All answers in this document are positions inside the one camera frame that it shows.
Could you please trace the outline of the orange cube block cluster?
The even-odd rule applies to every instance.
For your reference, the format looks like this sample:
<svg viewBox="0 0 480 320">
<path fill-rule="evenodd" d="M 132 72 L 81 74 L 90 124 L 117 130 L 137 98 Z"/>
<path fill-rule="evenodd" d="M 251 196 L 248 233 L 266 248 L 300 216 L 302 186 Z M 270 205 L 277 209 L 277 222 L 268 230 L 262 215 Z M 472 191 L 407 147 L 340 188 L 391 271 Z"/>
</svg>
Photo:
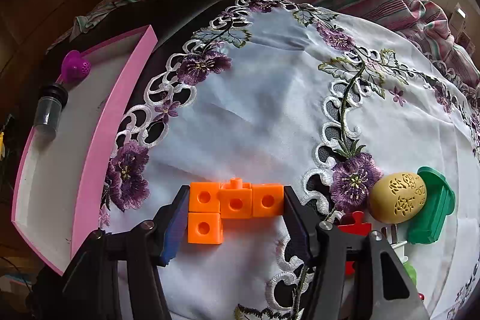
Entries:
<svg viewBox="0 0 480 320">
<path fill-rule="evenodd" d="M 225 219 L 273 218 L 283 213 L 282 184 L 252 184 L 240 178 L 192 182 L 187 220 L 190 244 L 223 243 Z"/>
</svg>

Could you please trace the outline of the red puzzle piece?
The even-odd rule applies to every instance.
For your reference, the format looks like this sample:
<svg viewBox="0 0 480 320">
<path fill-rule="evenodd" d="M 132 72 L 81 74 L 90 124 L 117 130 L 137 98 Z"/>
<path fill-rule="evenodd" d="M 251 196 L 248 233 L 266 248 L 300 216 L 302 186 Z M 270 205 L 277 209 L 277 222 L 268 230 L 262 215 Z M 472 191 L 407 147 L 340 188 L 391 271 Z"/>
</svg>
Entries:
<svg viewBox="0 0 480 320">
<path fill-rule="evenodd" d="M 365 214 L 363 211 L 354 211 L 349 215 L 344 215 L 341 218 L 340 224 L 337 226 L 341 232 L 349 235 L 358 235 L 365 238 L 373 229 L 371 223 L 365 222 Z M 345 275 L 352 277 L 355 273 L 355 263 L 359 257 L 362 240 L 357 242 L 357 246 L 349 247 L 346 255 Z"/>
</svg>

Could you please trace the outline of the yellow carved egg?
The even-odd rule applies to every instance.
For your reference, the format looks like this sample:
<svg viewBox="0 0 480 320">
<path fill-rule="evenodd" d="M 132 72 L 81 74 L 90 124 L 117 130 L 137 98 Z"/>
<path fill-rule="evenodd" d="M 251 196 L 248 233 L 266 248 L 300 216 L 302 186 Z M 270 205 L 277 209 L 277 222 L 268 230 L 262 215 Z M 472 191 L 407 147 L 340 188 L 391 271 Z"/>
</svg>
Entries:
<svg viewBox="0 0 480 320">
<path fill-rule="evenodd" d="M 368 209 L 381 223 L 399 224 L 415 217 L 425 206 L 426 199 L 426 185 L 419 175 L 394 173 L 374 184 L 368 196 Z"/>
</svg>

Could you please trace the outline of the light green plug device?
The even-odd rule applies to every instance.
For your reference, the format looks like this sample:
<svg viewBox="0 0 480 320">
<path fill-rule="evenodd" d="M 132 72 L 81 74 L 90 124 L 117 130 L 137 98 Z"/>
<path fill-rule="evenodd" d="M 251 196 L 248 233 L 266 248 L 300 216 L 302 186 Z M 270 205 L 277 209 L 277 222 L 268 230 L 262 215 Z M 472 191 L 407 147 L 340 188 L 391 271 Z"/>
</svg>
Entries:
<svg viewBox="0 0 480 320">
<path fill-rule="evenodd" d="M 398 237 L 398 230 L 395 224 L 390 226 L 382 227 L 381 232 L 390 244 L 391 248 L 394 250 L 395 254 L 399 258 L 400 262 L 403 264 L 403 267 L 406 269 L 407 274 L 413 281 L 413 284 L 416 285 L 417 274 L 415 268 L 409 262 L 408 256 L 405 254 L 405 246 L 408 241 L 401 241 Z"/>
</svg>

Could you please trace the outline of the pink shallow cardboard box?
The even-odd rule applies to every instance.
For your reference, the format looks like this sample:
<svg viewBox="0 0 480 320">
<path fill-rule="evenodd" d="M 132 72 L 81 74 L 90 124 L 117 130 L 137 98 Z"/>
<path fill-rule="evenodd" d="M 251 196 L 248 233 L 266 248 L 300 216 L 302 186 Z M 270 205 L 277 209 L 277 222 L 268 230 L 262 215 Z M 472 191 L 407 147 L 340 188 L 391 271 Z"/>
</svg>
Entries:
<svg viewBox="0 0 480 320">
<path fill-rule="evenodd" d="M 32 129 L 16 177 L 11 221 L 63 274 L 98 226 L 103 180 L 128 100 L 158 40 L 145 26 L 87 49 L 90 74 L 69 92 L 55 139 Z"/>
</svg>

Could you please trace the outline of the dark green plastic spool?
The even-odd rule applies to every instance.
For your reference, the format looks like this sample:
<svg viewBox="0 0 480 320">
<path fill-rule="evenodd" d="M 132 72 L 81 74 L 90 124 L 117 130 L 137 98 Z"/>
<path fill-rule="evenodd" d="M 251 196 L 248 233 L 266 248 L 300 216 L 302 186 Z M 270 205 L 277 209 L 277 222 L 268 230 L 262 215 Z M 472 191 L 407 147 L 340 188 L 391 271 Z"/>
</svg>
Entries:
<svg viewBox="0 0 480 320">
<path fill-rule="evenodd" d="M 455 210 L 456 196 L 439 171 L 422 166 L 417 174 L 425 183 L 427 198 L 421 211 L 410 220 L 407 241 L 410 244 L 432 244 L 439 239 L 446 217 Z"/>
</svg>

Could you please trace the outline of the black lidded clear jar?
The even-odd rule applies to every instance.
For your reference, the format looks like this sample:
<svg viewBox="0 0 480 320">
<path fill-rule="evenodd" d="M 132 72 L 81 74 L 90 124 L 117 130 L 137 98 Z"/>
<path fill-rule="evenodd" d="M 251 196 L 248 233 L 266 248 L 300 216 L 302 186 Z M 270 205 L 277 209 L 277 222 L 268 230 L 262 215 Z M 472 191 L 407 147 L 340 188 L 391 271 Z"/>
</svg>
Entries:
<svg viewBox="0 0 480 320">
<path fill-rule="evenodd" d="M 68 91 L 63 85 L 52 83 L 42 86 L 38 97 L 33 129 L 47 140 L 54 140 L 62 112 L 68 103 Z"/>
</svg>

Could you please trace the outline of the magenta round perforated toy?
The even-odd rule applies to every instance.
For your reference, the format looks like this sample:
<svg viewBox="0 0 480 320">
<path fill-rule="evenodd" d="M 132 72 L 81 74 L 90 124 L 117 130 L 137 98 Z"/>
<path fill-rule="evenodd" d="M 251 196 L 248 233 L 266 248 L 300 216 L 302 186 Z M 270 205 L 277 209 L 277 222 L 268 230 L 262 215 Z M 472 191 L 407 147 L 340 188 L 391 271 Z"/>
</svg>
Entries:
<svg viewBox="0 0 480 320">
<path fill-rule="evenodd" d="M 91 63 L 79 51 L 72 50 L 64 57 L 60 80 L 64 84 L 78 84 L 89 75 L 91 67 Z"/>
</svg>

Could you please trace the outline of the white embroidered floral tablecloth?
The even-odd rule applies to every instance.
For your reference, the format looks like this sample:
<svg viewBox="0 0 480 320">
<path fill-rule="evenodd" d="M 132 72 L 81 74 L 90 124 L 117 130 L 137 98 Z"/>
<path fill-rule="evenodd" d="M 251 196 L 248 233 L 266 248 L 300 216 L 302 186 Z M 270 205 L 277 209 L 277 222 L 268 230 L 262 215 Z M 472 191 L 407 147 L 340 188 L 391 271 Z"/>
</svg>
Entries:
<svg viewBox="0 0 480 320">
<path fill-rule="evenodd" d="M 429 166 L 455 196 L 437 241 L 408 244 L 432 319 L 479 284 L 479 107 L 445 66 L 377 25 L 308 3 L 219 1 L 151 54 L 108 164 L 99 224 L 123 232 L 191 182 L 290 185 L 327 221 L 375 179 Z"/>
</svg>

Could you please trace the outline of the white small carton box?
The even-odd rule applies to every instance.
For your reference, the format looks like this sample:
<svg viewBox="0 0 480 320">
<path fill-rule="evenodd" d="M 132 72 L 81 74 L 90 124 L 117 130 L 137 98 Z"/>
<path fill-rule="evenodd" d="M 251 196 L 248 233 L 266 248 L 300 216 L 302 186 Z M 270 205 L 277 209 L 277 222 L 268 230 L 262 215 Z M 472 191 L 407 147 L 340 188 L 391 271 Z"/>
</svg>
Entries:
<svg viewBox="0 0 480 320">
<path fill-rule="evenodd" d="M 461 9 L 459 3 L 456 4 L 454 11 L 448 21 L 451 34 L 454 36 L 457 45 L 463 47 L 469 54 L 473 52 L 473 43 L 466 32 L 467 15 Z"/>
</svg>

